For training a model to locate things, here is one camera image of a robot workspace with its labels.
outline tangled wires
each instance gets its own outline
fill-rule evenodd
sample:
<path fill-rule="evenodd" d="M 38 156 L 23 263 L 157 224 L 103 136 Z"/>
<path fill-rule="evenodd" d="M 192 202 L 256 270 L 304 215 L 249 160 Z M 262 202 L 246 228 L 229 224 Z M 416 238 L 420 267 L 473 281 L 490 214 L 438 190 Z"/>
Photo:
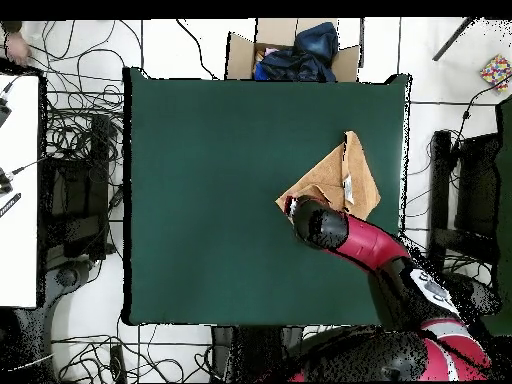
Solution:
<path fill-rule="evenodd" d="M 129 29 L 135 37 L 137 45 L 140 48 L 141 64 L 143 62 L 141 40 L 124 21 L 114 21 L 107 37 L 80 54 L 70 55 L 70 47 L 73 44 L 76 21 L 72 21 L 66 50 L 63 54 L 57 54 L 48 50 L 48 37 L 54 32 L 56 25 L 64 25 L 65 22 L 47 22 L 42 32 L 43 48 L 32 46 L 35 51 L 42 52 L 43 57 L 33 57 L 39 67 L 44 71 L 48 80 L 48 123 L 47 123 L 47 153 L 55 154 L 56 158 L 67 160 L 82 160 L 91 169 L 90 178 L 94 182 L 103 182 L 101 178 L 106 178 L 107 183 L 112 187 L 117 187 L 113 181 L 116 168 L 122 165 L 123 149 L 120 136 L 123 129 L 123 93 L 119 88 L 121 78 L 112 80 L 95 76 L 84 76 L 81 74 L 80 64 L 84 57 L 92 53 L 101 53 L 102 55 L 114 55 L 119 60 L 119 75 L 125 66 L 123 58 L 114 50 L 100 48 L 107 43 L 115 28 L 120 22 Z M 58 71 L 55 66 L 59 63 L 69 63 L 67 61 L 76 60 L 76 74 L 64 73 Z M 60 83 L 62 89 L 58 90 L 54 83 Z M 99 91 L 86 92 L 83 89 L 83 81 L 94 80 L 105 85 Z M 103 150 L 108 151 L 108 161 L 98 160 L 91 155 L 91 142 L 98 128 L 94 128 L 94 117 L 101 115 L 104 122 L 108 125 L 105 128 L 106 138 L 101 138 L 100 142 L 106 146 L 101 146 Z"/>
<path fill-rule="evenodd" d="M 148 351 L 145 355 L 140 352 L 140 349 L 135 350 L 133 346 L 129 346 L 128 344 L 124 343 L 119 338 L 119 336 L 95 335 L 88 337 L 88 339 L 92 338 L 103 338 L 103 340 L 101 342 L 90 341 L 88 343 L 84 343 L 84 347 L 59 370 L 57 375 L 59 382 L 82 384 L 114 384 L 115 382 L 123 379 L 127 381 L 127 384 L 137 384 L 141 378 L 151 372 L 154 372 L 164 383 L 186 383 L 199 371 L 203 371 L 218 380 L 221 379 L 212 370 L 210 362 L 208 361 L 208 355 L 213 348 L 211 345 L 206 345 L 206 351 L 204 354 L 196 353 L 194 355 L 194 361 L 197 368 L 185 376 L 183 366 L 175 359 L 167 358 L 154 361 L 149 354 L 149 347 L 151 342 L 148 344 Z M 80 343 L 80 339 L 82 338 L 72 337 L 69 339 L 56 340 L 53 341 L 53 343 Z M 108 353 L 112 350 L 112 347 L 116 345 L 120 345 L 123 350 L 132 355 L 135 355 L 139 362 L 138 365 L 131 369 L 125 370 L 121 364 L 118 362 L 116 363 L 117 359 L 113 360 L 115 358 L 112 357 L 109 359 Z M 163 373 L 163 371 L 160 369 L 160 366 L 166 363 L 172 364 L 176 367 L 176 370 L 179 374 L 178 378 L 172 380 Z M 81 374 L 83 376 L 74 378 L 77 374 Z"/>

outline open cardboard box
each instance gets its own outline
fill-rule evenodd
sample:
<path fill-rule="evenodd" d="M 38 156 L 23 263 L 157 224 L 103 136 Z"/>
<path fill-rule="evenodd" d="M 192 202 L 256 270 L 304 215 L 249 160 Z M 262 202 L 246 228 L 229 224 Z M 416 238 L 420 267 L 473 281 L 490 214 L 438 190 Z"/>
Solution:
<path fill-rule="evenodd" d="M 292 47 L 296 34 L 324 22 L 332 22 L 338 29 L 338 18 L 258 18 L 254 42 L 230 33 L 225 79 L 252 79 L 254 58 L 258 50 Z M 340 50 L 332 62 L 331 70 L 338 82 L 355 82 L 358 64 L 357 45 Z"/>

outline green tabletop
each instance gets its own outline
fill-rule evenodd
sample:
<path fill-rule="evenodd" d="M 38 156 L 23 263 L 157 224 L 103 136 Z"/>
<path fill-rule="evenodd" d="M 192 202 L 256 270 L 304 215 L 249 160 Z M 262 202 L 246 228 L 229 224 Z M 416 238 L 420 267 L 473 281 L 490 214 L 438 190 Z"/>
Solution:
<path fill-rule="evenodd" d="M 272 83 L 131 69 L 125 85 L 132 324 L 378 323 L 366 275 L 300 243 L 274 201 L 352 130 L 381 195 L 368 220 L 397 233 L 406 75 Z"/>

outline black stand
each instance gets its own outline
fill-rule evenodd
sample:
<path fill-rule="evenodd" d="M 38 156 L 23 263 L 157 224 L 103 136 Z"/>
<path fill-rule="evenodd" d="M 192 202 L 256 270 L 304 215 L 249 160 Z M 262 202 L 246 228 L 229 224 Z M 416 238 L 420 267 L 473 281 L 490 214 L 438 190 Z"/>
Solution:
<path fill-rule="evenodd" d="M 91 143 L 87 158 L 48 158 L 41 163 L 44 239 L 47 249 L 64 246 L 58 256 L 87 254 L 93 262 L 106 258 L 111 131 L 108 117 L 95 115 L 86 135 Z"/>
<path fill-rule="evenodd" d="M 430 192 L 430 239 L 427 258 L 439 273 L 443 272 L 447 249 L 491 265 L 495 265 L 499 259 L 495 236 L 488 231 L 481 230 L 488 228 L 489 222 L 492 223 L 495 219 L 493 190 L 487 185 L 479 188 L 474 181 L 476 179 L 482 183 L 488 179 L 487 174 L 493 174 L 494 171 L 490 163 L 494 161 L 497 153 L 495 140 L 495 134 L 466 139 L 460 149 L 460 157 L 453 158 L 451 134 L 448 131 L 436 131 L 434 134 L 432 140 L 432 189 Z M 472 156 L 475 153 L 479 155 L 480 163 L 487 163 L 484 165 L 486 172 L 478 172 L 478 167 L 473 164 Z M 456 160 L 461 160 L 462 163 L 461 176 L 458 181 L 459 201 L 455 220 L 457 229 L 449 230 L 447 226 L 450 173 Z"/>
<path fill-rule="evenodd" d="M 457 30 L 453 33 L 453 35 L 450 37 L 450 39 L 445 43 L 443 47 L 441 47 L 441 50 L 439 50 L 436 55 L 432 58 L 434 62 L 437 62 L 439 59 L 441 59 L 441 56 L 445 54 L 446 50 L 450 48 L 450 46 L 459 38 L 459 36 L 464 32 L 464 30 L 469 26 L 471 22 L 473 22 L 474 18 L 466 18 L 464 19 L 464 22 L 457 28 Z"/>
<path fill-rule="evenodd" d="M 302 332 L 301 327 L 212 327 L 212 368 L 227 383 L 254 382 L 300 345 Z"/>

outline white sticker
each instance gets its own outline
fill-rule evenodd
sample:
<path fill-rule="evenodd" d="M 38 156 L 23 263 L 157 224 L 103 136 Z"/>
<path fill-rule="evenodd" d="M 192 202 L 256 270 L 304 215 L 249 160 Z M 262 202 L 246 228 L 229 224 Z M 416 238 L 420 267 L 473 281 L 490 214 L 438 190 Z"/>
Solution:
<path fill-rule="evenodd" d="M 350 174 L 345 178 L 345 181 L 343 181 L 343 188 L 345 189 L 345 199 L 354 204 L 354 198 L 352 197 L 352 177 Z"/>
<path fill-rule="evenodd" d="M 459 311 L 452 302 L 450 292 L 437 284 L 430 275 L 422 269 L 414 269 L 410 275 L 429 302 L 459 315 Z"/>

